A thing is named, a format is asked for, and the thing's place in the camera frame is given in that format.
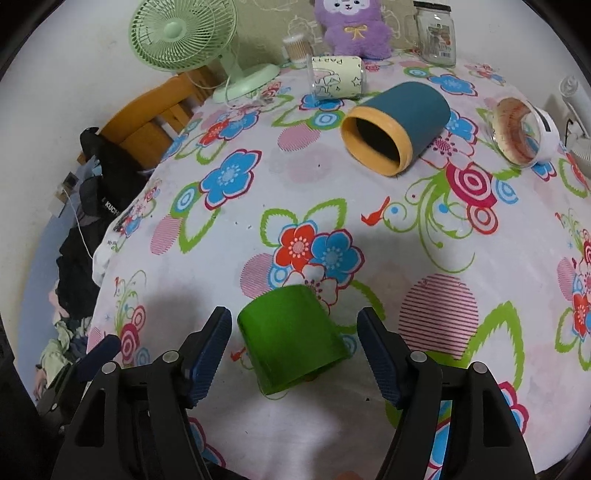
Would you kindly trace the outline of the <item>person's right hand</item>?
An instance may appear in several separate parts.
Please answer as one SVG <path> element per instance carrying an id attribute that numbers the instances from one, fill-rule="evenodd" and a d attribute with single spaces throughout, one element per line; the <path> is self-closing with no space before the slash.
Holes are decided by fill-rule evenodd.
<path id="1" fill-rule="evenodd" d="M 335 480 L 363 480 L 363 478 L 356 472 L 348 471 L 339 474 L 339 476 L 335 477 Z"/>

